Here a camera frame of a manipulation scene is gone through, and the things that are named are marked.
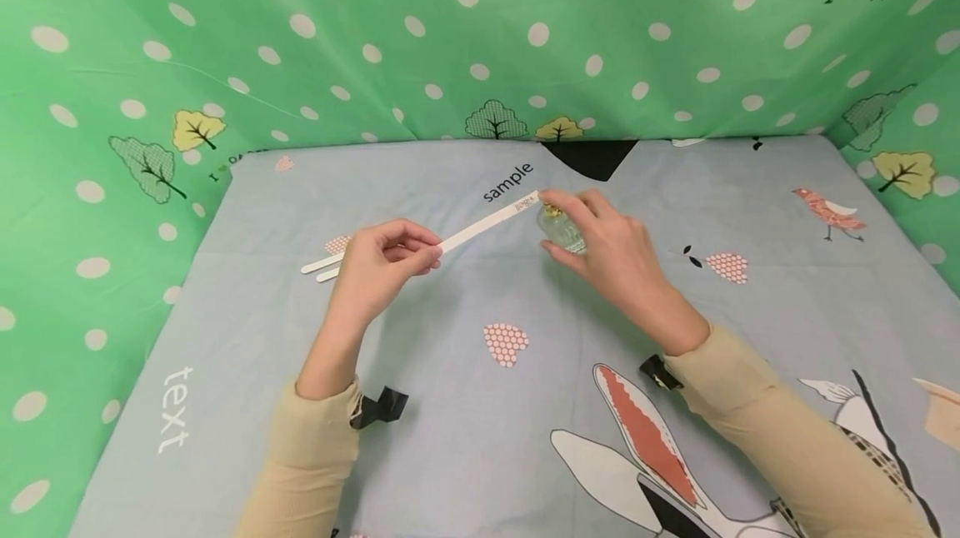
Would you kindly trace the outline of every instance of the black clip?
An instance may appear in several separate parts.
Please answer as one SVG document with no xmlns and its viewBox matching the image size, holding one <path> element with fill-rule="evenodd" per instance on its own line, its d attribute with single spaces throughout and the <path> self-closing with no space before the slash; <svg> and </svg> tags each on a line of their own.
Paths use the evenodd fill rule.
<svg viewBox="0 0 960 538">
<path fill-rule="evenodd" d="M 375 421 L 392 422 L 403 415 L 407 404 L 407 395 L 385 386 L 377 400 L 363 397 L 360 401 L 360 414 L 350 420 L 354 430 L 362 430 Z"/>
<path fill-rule="evenodd" d="M 650 359 L 644 361 L 639 372 L 644 376 L 649 376 L 661 388 L 666 388 L 668 391 L 673 391 L 674 388 L 683 388 L 683 384 L 668 371 L 666 363 L 659 355 L 651 356 Z"/>
</svg>

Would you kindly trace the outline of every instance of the beige sleeve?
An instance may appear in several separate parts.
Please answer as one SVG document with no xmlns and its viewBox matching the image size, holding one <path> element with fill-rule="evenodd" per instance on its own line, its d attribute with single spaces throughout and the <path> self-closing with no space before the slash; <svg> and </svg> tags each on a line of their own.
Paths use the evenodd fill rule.
<svg viewBox="0 0 960 538">
<path fill-rule="evenodd" d="M 668 356 L 683 398 L 750 458 L 809 536 L 933 537 L 906 496 L 730 331 Z"/>
<path fill-rule="evenodd" d="M 359 402 L 355 381 L 322 401 L 299 397 L 292 381 L 283 388 L 267 460 L 241 514 L 237 538 L 330 536 L 343 482 L 358 458 L 359 433 L 349 421 Z"/>
</svg>

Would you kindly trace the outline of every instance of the green polka dot fabric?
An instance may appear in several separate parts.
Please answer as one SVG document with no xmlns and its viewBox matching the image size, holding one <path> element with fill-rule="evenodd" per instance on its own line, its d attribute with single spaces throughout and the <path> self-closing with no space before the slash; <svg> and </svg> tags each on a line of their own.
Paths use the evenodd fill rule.
<svg viewBox="0 0 960 538">
<path fill-rule="evenodd" d="M 960 0 L 0 7 L 0 536 L 68 533 L 248 152 L 826 133 L 960 287 Z"/>
</svg>

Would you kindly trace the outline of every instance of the perfume bottle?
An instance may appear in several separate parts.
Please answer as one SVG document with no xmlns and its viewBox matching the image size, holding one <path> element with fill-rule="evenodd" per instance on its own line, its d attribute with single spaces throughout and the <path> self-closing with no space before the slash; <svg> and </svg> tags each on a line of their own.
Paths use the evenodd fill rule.
<svg viewBox="0 0 960 538">
<path fill-rule="evenodd" d="M 537 214 L 537 225 L 541 227 L 550 242 L 558 247 L 566 248 L 571 253 L 581 254 L 587 251 L 587 243 L 583 242 L 583 235 L 577 225 L 558 207 L 543 203 L 543 208 Z"/>
</svg>

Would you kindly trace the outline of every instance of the red bird print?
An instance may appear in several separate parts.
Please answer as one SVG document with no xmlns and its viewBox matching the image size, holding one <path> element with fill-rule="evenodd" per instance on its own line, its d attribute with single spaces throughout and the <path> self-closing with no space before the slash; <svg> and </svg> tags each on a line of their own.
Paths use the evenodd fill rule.
<svg viewBox="0 0 960 538">
<path fill-rule="evenodd" d="M 813 215 L 820 217 L 820 221 L 827 224 L 827 235 L 823 240 L 832 241 L 833 238 L 830 237 L 830 232 L 832 232 L 833 228 L 837 228 L 853 240 L 863 242 L 862 236 L 854 236 L 850 233 L 850 230 L 861 230 L 867 227 L 866 223 L 860 222 L 853 216 L 853 214 L 857 212 L 857 209 L 831 203 L 826 198 L 818 195 L 818 193 L 809 191 L 806 188 L 798 188 L 793 193 L 797 197 L 801 197 L 803 202 L 807 203 L 807 207 L 810 208 L 810 211 L 813 211 Z"/>
</svg>

